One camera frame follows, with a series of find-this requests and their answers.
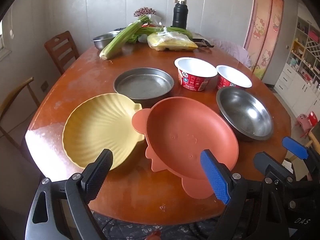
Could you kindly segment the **orange bear-shaped plate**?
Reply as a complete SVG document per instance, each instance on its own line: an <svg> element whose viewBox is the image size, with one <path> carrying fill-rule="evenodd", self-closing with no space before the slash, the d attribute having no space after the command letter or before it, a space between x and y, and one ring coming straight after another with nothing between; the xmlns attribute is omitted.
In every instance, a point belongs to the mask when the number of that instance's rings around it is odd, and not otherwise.
<svg viewBox="0 0 320 240"><path fill-rule="evenodd" d="M132 117L134 129L145 135L145 156L153 172L169 171L180 177L187 195L206 199L214 191L201 167L200 155L210 150L232 170L239 156L236 136L208 106L185 97L161 100Z"/></svg>

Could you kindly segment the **steel basin at back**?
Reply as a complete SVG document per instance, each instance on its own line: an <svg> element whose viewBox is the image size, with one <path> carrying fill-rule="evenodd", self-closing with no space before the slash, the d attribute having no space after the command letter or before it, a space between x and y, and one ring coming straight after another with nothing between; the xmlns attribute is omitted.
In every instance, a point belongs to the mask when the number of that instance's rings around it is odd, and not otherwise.
<svg viewBox="0 0 320 240"><path fill-rule="evenodd" d="M93 38L94 46L99 51L103 50L119 33L120 31L111 31Z"/></svg>

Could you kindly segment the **hello kitty folding screen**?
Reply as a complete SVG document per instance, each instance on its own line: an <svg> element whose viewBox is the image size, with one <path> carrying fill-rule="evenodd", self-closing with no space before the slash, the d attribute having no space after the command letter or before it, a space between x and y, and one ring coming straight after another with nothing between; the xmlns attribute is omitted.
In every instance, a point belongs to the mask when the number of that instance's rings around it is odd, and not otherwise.
<svg viewBox="0 0 320 240"><path fill-rule="evenodd" d="M283 18L284 0L254 0L245 49L251 71L262 79L273 56Z"/></svg>

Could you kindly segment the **wall power socket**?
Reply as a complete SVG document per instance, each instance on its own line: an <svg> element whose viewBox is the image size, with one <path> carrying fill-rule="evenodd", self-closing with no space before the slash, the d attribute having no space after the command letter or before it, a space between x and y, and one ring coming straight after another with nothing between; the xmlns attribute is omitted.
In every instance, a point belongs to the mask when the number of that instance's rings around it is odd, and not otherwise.
<svg viewBox="0 0 320 240"><path fill-rule="evenodd" d="M45 92L48 89L48 82L44 81L43 84L41 85L41 90Z"/></svg>

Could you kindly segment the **black thermos bottle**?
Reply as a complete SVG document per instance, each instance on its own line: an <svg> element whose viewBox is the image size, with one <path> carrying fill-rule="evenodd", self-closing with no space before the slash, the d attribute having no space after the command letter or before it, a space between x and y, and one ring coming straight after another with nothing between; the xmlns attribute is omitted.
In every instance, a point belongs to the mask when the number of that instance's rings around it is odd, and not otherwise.
<svg viewBox="0 0 320 240"><path fill-rule="evenodd" d="M172 27L186 29L188 17L188 7L186 0L177 0L174 7Z"/></svg>

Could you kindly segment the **pink cloth on chair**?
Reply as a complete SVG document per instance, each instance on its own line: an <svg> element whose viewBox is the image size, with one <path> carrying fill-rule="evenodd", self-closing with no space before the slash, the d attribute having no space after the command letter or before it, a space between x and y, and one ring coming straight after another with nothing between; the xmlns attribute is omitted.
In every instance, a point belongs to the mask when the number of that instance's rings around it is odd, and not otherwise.
<svg viewBox="0 0 320 240"><path fill-rule="evenodd" d="M237 59L240 63L242 63L247 68L251 69L251 59L249 57L248 51L242 46L229 41L220 40L217 38L209 39L210 43L214 46L217 46L227 54L231 55L235 59Z"/></svg>

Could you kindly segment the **yellow shell-shaped plate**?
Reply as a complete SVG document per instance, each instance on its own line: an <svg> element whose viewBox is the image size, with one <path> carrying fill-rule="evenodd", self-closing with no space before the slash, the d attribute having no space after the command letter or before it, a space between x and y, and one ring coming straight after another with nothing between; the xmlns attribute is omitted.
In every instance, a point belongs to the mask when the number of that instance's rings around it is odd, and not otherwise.
<svg viewBox="0 0 320 240"><path fill-rule="evenodd" d="M68 117L62 134L65 154L72 163L85 168L104 149L113 153L111 168L120 166L145 139L135 131L132 117L143 109L127 96L107 93L80 104Z"/></svg>

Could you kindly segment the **red instant noodle cup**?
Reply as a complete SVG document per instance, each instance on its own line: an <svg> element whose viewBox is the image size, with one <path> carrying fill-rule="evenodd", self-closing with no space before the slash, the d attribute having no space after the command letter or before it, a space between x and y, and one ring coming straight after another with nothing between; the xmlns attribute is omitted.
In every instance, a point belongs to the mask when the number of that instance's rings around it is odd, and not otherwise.
<svg viewBox="0 0 320 240"><path fill-rule="evenodd" d="M180 57L174 61L180 85L188 90L201 92L217 76L216 68L201 59Z"/></svg>

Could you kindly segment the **wooden slat-back chair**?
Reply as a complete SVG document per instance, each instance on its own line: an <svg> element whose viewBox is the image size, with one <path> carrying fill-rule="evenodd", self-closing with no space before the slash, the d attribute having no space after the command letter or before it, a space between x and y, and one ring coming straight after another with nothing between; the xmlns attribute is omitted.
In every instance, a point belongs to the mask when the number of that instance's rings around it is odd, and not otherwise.
<svg viewBox="0 0 320 240"><path fill-rule="evenodd" d="M61 75L65 65L71 59L78 59L80 54L69 31L60 33L48 40L44 47Z"/></svg>

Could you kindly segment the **white shelf cabinet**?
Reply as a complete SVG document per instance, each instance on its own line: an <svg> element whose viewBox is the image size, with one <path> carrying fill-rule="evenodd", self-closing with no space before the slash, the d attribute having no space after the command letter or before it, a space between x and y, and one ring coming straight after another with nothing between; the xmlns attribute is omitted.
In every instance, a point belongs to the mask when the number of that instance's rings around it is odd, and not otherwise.
<svg viewBox="0 0 320 240"><path fill-rule="evenodd" d="M295 35L284 68L274 85L295 116L319 118L319 30L297 18Z"/></svg>

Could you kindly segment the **red children stool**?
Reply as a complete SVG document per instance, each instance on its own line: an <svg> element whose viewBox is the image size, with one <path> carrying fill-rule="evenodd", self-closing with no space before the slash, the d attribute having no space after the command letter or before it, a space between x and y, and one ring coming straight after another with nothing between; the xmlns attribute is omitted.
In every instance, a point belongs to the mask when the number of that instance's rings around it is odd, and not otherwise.
<svg viewBox="0 0 320 240"><path fill-rule="evenodd" d="M306 132L306 133L304 133L303 132L303 134L300 136L301 138L302 137L306 137L307 135L308 135L308 133L311 131L311 129L313 128L313 127L315 127L316 126L316 124L318 123L318 119L317 119L317 116L316 116L316 114L314 113L314 111L311 111L308 115L308 119L309 119L309 122L310 122L310 130L308 131L308 132Z"/></svg>

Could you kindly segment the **pink children stool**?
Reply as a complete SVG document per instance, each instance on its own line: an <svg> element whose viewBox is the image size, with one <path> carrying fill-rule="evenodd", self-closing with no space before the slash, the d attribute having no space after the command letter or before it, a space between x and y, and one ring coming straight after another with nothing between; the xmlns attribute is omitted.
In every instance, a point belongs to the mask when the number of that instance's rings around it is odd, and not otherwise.
<svg viewBox="0 0 320 240"><path fill-rule="evenodd" d="M308 119L308 116L305 114L300 114L297 118L296 118L296 124L299 125L304 133L308 132L310 130L310 122Z"/></svg>

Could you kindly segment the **yellow plastic food bag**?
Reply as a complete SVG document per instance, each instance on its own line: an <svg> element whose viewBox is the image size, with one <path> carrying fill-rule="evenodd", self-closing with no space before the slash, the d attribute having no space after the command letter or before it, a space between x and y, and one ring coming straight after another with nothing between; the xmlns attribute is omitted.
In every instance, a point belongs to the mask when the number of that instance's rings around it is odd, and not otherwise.
<svg viewBox="0 0 320 240"><path fill-rule="evenodd" d="M193 51L198 48L184 33L170 31L164 27L162 31L150 34L147 38L148 45L156 51Z"/></svg>

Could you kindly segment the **stainless steel bowl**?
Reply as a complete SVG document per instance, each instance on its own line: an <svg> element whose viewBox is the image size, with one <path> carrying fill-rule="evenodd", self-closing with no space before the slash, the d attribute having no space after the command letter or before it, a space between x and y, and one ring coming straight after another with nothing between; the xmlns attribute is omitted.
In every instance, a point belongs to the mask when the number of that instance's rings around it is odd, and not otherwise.
<svg viewBox="0 0 320 240"><path fill-rule="evenodd" d="M273 135L273 120L267 108L252 94L236 87L217 91L221 116L242 141L266 141Z"/></svg>

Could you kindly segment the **round metal pan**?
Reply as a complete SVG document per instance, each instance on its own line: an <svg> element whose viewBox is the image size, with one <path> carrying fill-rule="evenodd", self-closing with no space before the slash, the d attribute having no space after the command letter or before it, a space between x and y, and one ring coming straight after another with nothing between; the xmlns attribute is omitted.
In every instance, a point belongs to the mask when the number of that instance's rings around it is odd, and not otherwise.
<svg viewBox="0 0 320 240"><path fill-rule="evenodd" d="M113 83L114 91L151 107L170 96L174 79L163 70L156 68L135 68L120 74Z"/></svg>

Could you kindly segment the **black tray on table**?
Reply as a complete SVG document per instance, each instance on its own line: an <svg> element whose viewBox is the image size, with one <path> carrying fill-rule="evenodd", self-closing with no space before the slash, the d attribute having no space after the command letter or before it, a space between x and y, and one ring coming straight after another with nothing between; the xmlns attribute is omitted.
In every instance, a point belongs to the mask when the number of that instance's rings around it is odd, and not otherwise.
<svg viewBox="0 0 320 240"><path fill-rule="evenodd" d="M204 38L193 38L192 41L199 47L199 48L214 48L214 45L210 44Z"/></svg>

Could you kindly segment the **celery bunch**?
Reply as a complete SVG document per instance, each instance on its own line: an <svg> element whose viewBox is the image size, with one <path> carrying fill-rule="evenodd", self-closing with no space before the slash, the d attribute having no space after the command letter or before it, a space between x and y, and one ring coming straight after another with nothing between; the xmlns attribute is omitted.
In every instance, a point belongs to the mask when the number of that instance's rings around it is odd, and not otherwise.
<svg viewBox="0 0 320 240"><path fill-rule="evenodd" d="M186 35L189 39L193 39L193 35L190 31L186 30L186 29L182 29L182 28L178 28L178 27L150 27L150 26L146 26L146 27L141 27L137 30L137 32L135 32L135 34L133 34L133 36L131 38L129 38L128 42L129 43L136 43L138 41L138 38L142 35L151 35L151 34L155 34L155 33L161 33L164 31L164 29L166 29L166 31L168 32L177 32L180 34L184 34Z"/></svg>
<svg viewBox="0 0 320 240"><path fill-rule="evenodd" d="M150 23L148 15L140 16L137 20L129 24L122 30L99 54L102 60L108 61L112 59L122 46L146 23Z"/></svg>

